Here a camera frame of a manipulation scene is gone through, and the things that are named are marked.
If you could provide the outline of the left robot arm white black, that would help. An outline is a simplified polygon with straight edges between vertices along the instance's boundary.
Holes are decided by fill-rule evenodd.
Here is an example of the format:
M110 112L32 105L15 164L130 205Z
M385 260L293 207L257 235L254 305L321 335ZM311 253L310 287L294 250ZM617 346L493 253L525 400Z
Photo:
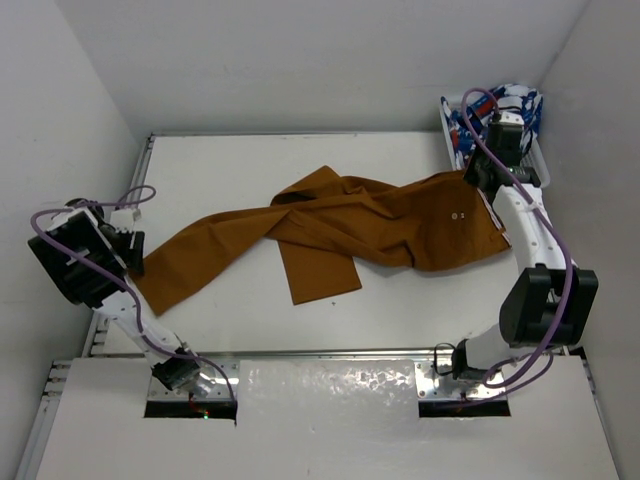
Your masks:
M137 209L121 209L109 219L103 206L83 198L51 210L52 223L28 241L61 294L114 322L142 351L152 376L166 389L193 394L201 366L185 342L144 313L130 275L144 273L145 233L135 227Z

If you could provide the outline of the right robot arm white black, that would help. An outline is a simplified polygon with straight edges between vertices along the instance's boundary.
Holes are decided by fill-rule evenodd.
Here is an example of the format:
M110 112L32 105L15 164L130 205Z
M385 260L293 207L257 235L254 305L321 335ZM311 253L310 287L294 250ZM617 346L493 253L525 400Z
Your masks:
M575 265L553 229L536 170L521 163L523 130L519 115L494 115L464 172L502 227L518 277L496 325L454 346L444 373L456 381L488 384L508 363L529 365L548 350L576 345L598 290L595 272Z

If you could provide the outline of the left silver arm base plate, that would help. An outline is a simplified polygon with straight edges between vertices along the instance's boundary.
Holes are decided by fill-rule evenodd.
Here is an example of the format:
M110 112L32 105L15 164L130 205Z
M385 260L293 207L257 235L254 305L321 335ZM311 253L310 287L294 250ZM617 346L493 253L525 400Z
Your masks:
M217 368L207 363L196 366L193 362L173 360L169 366L156 369L151 376L147 399L149 401L177 402L229 401L237 393L240 364L222 359Z

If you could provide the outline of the brown trousers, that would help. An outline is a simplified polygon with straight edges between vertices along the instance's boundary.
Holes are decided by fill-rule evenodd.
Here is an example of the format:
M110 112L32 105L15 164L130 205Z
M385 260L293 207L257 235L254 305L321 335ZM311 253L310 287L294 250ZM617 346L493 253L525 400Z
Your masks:
M360 289L356 259L434 273L511 247L484 195L459 171L394 186L323 166L267 207L216 213L186 226L131 277L162 315L265 238L278 243L296 305Z

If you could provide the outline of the right silver arm base plate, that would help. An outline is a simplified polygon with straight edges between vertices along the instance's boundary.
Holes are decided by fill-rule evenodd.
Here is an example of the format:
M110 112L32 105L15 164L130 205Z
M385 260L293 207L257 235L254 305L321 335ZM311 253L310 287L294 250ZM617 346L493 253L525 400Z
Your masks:
M461 402L478 401L494 397L505 388L488 388L480 379L454 379L451 362L438 358L418 360L414 365L414 378L418 398L421 401Z

